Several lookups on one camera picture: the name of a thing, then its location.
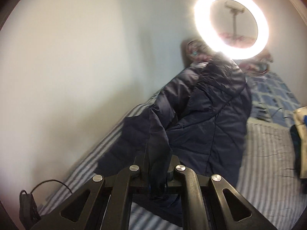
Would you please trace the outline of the dark navy puffer jacket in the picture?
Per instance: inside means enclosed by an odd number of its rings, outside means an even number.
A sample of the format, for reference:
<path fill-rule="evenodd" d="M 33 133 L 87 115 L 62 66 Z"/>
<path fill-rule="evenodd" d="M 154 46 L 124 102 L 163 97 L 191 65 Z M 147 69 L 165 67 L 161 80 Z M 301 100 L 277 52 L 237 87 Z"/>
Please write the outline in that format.
<path fill-rule="evenodd" d="M 172 155 L 197 174 L 238 182 L 252 109 L 245 74 L 225 56 L 188 67 L 159 92 L 140 115 L 126 117 L 120 136 L 98 160 L 96 174 L 109 177 L 149 152 L 150 196 L 133 201 L 177 226 L 181 199 L 162 193 Z"/>

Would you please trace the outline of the blue and cream clothes pile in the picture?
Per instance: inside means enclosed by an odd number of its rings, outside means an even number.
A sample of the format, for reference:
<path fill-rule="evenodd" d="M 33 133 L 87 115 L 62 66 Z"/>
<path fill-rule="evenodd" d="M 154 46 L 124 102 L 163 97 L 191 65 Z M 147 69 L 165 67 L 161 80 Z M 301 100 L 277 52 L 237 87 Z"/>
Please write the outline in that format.
<path fill-rule="evenodd" d="M 306 180 L 306 106 L 293 113 L 294 125 L 290 135 L 295 151 L 295 171 L 300 179 Z"/>

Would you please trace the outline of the blue white striped sheet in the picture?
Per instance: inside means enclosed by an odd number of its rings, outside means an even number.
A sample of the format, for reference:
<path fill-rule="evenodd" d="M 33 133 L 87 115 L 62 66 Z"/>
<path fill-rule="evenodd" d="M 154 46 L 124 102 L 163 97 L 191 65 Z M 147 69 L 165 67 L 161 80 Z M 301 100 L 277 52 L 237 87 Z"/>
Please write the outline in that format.
<path fill-rule="evenodd" d="M 75 192 L 94 175 L 98 158 L 121 135 L 123 120 L 82 160 L 64 182 Z M 290 128 L 249 118 L 247 147 L 237 190 L 278 229 L 291 229 L 306 208 L 306 195 L 294 170 L 295 151 Z M 59 188 L 48 197 L 39 213 L 50 213 L 69 196 Z M 132 205 L 130 229 L 180 229 L 141 206 Z"/>

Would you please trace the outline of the blue checked bed sheet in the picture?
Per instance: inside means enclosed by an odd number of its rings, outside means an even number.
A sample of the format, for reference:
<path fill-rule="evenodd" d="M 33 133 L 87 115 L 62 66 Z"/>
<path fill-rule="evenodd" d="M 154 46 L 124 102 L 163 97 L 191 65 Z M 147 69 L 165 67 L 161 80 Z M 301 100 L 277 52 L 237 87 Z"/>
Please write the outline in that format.
<path fill-rule="evenodd" d="M 301 105 L 286 83 L 274 72 L 262 76 L 247 76 L 252 94 L 251 117 L 290 128 L 293 111 Z"/>

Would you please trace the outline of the floral folded quilt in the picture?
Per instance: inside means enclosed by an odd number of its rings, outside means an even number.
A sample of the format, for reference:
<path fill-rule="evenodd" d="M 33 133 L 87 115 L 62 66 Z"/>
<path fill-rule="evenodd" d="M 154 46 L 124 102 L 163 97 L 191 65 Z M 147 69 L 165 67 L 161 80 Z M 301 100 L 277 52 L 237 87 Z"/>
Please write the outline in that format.
<path fill-rule="evenodd" d="M 234 47 L 247 48 L 254 44 L 255 38 L 249 36 L 233 36 L 230 33 L 220 33 L 222 40 Z M 216 52 L 214 52 L 202 39 L 193 39 L 186 45 L 186 55 L 194 63 L 208 62 Z M 261 76 L 270 70 L 273 57 L 265 47 L 258 55 L 244 60 L 234 60 L 241 70 L 248 76 Z"/>

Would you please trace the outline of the black phone holder clamp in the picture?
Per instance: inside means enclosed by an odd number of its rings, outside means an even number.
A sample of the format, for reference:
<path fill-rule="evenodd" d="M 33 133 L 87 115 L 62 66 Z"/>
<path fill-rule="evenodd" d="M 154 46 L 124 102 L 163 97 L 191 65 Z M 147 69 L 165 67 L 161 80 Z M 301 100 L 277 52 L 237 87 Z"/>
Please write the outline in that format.
<path fill-rule="evenodd" d="M 224 3 L 225 8 L 229 9 L 233 15 L 243 14 L 245 12 L 245 8 L 237 8 L 233 5 L 230 5 L 228 2 Z"/>

